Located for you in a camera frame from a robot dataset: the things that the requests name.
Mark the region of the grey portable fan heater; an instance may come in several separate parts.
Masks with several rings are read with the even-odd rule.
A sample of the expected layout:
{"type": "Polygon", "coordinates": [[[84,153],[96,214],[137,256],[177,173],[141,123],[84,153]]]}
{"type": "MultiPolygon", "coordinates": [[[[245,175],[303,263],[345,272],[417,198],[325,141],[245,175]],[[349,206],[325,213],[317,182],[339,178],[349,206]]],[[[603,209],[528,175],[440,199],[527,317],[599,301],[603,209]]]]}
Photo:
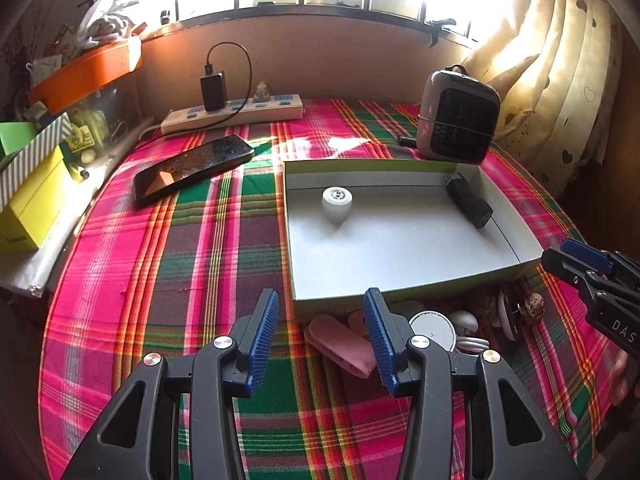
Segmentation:
{"type": "Polygon", "coordinates": [[[436,70],[424,86],[416,136],[400,136],[398,143],[429,160],[478,165],[494,138],[500,105],[498,92],[463,65],[436,70]]]}

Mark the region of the pink plastic clip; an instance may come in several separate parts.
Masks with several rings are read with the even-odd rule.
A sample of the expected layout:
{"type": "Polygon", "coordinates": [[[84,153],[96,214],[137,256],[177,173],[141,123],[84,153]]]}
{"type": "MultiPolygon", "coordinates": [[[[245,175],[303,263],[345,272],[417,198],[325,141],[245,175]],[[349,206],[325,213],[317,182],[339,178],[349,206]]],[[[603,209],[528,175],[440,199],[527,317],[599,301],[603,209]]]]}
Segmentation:
{"type": "Polygon", "coordinates": [[[304,329],[305,340],[352,376],[367,379],[376,367],[372,346],[337,318],[318,315],[304,329]]]}

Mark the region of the striped box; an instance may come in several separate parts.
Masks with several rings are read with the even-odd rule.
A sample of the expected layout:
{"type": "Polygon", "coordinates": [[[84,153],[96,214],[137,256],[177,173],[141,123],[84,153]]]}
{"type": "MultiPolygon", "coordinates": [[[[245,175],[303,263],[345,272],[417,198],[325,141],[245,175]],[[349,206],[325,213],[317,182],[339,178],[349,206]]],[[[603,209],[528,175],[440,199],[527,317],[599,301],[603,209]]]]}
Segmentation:
{"type": "Polygon", "coordinates": [[[66,112],[44,128],[21,151],[1,168],[0,209],[9,203],[12,196],[57,146],[72,134],[72,123],[66,112]]]}

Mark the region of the brown walnut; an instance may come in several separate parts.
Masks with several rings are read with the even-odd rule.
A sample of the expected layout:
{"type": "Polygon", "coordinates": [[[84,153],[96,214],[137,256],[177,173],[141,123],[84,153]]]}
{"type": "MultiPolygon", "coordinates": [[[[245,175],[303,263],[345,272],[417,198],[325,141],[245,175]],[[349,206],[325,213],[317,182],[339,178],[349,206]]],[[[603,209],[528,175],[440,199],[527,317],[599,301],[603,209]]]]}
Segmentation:
{"type": "Polygon", "coordinates": [[[465,305],[479,321],[491,320],[497,315],[498,292],[491,287],[478,286],[465,295],[465,305]]]}
{"type": "Polygon", "coordinates": [[[531,292],[520,305],[521,317],[527,325],[535,325],[544,318],[544,297],[531,292]]]}

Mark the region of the white power strip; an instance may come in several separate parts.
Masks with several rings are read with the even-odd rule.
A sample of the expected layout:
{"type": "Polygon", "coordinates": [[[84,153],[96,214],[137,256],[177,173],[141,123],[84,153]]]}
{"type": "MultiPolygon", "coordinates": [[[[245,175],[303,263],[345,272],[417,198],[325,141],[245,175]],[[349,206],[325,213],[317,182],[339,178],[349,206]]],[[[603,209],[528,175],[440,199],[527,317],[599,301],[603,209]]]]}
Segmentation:
{"type": "Polygon", "coordinates": [[[160,124],[163,134],[206,130],[214,127],[232,127],[258,122],[284,122],[303,117],[304,106],[298,94],[270,96],[268,101],[257,102],[250,98],[228,101],[221,110],[208,112],[203,105],[174,110],[160,124]]]}

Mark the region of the black smartphone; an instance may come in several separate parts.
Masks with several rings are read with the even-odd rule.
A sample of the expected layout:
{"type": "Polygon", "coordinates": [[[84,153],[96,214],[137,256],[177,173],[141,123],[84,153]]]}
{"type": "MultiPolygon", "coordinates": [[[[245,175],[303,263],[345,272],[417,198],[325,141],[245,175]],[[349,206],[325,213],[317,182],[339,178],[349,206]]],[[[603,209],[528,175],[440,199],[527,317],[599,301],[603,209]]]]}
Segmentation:
{"type": "Polygon", "coordinates": [[[134,202],[152,203],[205,178],[233,170],[249,162],[254,154],[254,148],[235,134],[190,148],[138,172],[134,177],[134,202]]]}

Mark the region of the orange tray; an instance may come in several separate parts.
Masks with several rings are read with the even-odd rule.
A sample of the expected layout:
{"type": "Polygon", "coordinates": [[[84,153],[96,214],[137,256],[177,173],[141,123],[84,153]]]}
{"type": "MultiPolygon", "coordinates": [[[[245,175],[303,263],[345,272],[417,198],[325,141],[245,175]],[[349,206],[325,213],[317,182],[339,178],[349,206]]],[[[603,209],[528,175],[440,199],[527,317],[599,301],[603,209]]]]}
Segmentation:
{"type": "Polygon", "coordinates": [[[51,115],[85,99],[141,63],[142,41],[131,37],[84,53],[54,72],[27,93],[28,102],[41,102],[51,115]]]}

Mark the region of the white knob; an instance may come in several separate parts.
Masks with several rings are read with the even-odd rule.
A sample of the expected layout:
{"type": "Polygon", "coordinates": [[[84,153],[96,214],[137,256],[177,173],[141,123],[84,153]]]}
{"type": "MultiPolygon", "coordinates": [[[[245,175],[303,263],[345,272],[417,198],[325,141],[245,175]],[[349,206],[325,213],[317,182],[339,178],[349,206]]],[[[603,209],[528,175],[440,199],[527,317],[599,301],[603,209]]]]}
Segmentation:
{"type": "Polygon", "coordinates": [[[448,318],[459,336],[473,336],[480,329],[476,316],[469,311],[457,310],[448,318]]]}

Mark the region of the black rectangular device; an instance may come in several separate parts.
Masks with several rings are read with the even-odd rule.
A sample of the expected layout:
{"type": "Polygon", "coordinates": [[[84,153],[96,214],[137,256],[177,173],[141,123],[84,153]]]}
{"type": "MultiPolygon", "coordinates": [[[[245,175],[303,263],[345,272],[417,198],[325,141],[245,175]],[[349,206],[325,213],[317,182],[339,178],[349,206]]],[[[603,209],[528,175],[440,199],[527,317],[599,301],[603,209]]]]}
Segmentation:
{"type": "Polygon", "coordinates": [[[450,178],[445,184],[445,191],[475,229],[483,229],[486,226],[494,211],[484,198],[472,190],[465,178],[450,178]]]}

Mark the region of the green white cardboard tray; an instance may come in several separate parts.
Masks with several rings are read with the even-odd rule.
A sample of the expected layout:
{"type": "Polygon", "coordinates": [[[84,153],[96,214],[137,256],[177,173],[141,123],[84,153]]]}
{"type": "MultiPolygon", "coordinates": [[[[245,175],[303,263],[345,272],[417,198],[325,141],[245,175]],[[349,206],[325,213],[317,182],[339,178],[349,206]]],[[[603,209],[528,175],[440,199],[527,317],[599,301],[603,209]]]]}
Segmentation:
{"type": "Polygon", "coordinates": [[[296,321],[342,316],[378,288],[389,302],[457,296],[510,282],[537,265],[541,244],[483,168],[413,159],[290,160],[283,165],[284,223],[296,321]],[[445,191],[465,178],[491,206],[475,229],[445,191]],[[322,192],[352,192],[342,223],[322,192]]]}

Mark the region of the yellow box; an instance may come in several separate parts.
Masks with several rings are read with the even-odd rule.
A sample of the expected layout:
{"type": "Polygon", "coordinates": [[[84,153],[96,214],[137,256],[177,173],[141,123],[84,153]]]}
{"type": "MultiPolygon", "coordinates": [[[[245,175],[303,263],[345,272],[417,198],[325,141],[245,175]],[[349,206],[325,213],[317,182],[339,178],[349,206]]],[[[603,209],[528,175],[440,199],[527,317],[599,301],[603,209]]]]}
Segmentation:
{"type": "Polygon", "coordinates": [[[39,249],[74,184],[63,154],[56,148],[40,162],[2,209],[2,254],[39,249]]]}

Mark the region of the white round bottle cap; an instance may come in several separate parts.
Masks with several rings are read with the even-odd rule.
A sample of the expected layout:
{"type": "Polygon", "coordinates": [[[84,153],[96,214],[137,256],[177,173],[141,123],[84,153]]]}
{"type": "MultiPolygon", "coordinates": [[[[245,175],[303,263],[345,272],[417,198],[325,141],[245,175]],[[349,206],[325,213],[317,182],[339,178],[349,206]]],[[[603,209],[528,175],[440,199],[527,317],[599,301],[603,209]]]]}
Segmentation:
{"type": "Polygon", "coordinates": [[[352,208],[352,192],[341,186],[330,186],[322,192],[322,211],[333,223],[342,223],[352,208]]]}

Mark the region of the green box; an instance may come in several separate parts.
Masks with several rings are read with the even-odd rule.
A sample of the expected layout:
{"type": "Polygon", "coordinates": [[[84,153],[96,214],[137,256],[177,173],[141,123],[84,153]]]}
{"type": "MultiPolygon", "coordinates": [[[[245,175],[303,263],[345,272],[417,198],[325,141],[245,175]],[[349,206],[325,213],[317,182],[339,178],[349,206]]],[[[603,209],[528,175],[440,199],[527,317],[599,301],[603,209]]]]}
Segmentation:
{"type": "Polygon", "coordinates": [[[0,124],[0,160],[21,151],[35,139],[37,130],[31,122],[2,122],[0,124]]]}

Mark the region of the cream heart curtain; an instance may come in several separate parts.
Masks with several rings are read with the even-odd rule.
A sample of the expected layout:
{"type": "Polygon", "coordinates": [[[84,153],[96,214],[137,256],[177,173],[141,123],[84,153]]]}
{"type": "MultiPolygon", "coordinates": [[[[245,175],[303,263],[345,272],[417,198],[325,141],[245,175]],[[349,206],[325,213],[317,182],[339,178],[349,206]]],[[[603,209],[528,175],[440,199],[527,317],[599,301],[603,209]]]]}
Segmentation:
{"type": "Polygon", "coordinates": [[[623,24],[608,0],[501,0],[464,60],[501,99],[495,141],[554,197],[603,162],[623,24]]]}

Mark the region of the white green spool holder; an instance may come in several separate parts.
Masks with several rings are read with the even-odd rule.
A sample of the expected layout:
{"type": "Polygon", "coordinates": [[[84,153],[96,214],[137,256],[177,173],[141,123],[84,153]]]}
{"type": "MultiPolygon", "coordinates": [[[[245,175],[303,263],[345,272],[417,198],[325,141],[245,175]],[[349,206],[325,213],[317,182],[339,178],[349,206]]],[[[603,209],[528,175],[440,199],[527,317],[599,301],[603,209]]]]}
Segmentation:
{"type": "Polygon", "coordinates": [[[457,333],[449,318],[437,311],[421,311],[413,315],[409,324],[416,335],[430,338],[448,352],[457,345],[457,333]]]}

